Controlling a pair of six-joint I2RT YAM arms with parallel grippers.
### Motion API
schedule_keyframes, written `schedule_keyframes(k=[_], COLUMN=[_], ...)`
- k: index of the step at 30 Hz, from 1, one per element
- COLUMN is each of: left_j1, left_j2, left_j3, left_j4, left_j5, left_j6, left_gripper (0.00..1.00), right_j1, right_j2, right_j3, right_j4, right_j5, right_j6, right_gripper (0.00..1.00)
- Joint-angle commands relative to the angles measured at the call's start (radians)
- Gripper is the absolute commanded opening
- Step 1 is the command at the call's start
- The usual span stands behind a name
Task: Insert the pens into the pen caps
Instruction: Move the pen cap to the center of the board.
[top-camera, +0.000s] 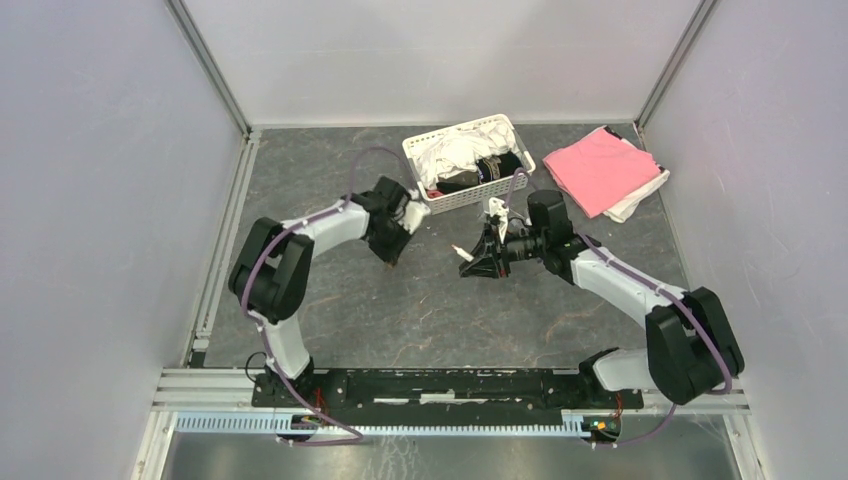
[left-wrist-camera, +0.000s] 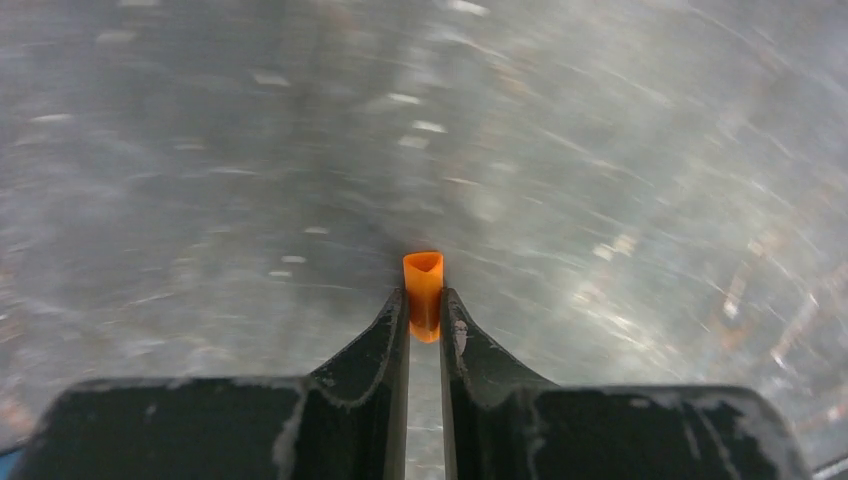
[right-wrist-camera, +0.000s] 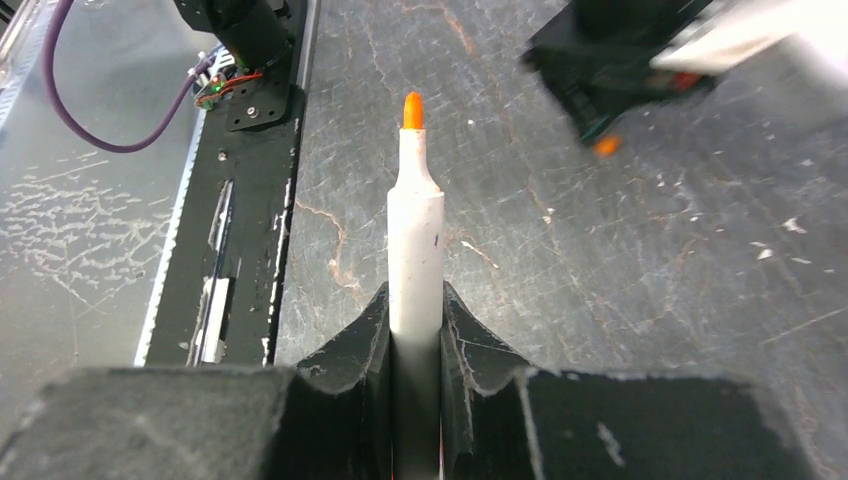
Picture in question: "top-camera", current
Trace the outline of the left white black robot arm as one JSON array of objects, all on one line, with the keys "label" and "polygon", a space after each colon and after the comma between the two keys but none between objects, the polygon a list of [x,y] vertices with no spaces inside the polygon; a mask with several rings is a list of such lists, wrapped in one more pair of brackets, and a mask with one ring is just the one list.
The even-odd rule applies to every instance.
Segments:
[{"label": "left white black robot arm", "polygon": [[311,215],[254,222],[228,289],[255,324],[266,369],[278,378],[275,392],[288,406],[302,407],[314,394],[314,360],[298,319],[313,261],[362,240],[379,260],[394,266],[429,213],[416,193],[382,176],[372,189],[348,193]]}]

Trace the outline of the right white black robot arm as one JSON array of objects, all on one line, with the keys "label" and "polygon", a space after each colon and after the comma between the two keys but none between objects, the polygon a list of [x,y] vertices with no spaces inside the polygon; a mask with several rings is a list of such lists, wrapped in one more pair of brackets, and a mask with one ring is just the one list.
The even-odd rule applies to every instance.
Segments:
[{"label": "right white black robot arm", "polygon": [[493,199],[483,230],[469,251],[457,248],[463,278],[501,279],[513,264],[540,261],[552,275],[591,292],[632,319],[645,333],[642,349],[613,348],[583,364],[580,400],[602,408],[618,391],[655,389],[675,405],[724,395],[744,369],[744,358],[721,300],[712,290],[686,290],[626,264],[574,230],[561,192],[527,198],[527,215],[512,226],[509,209]]}]

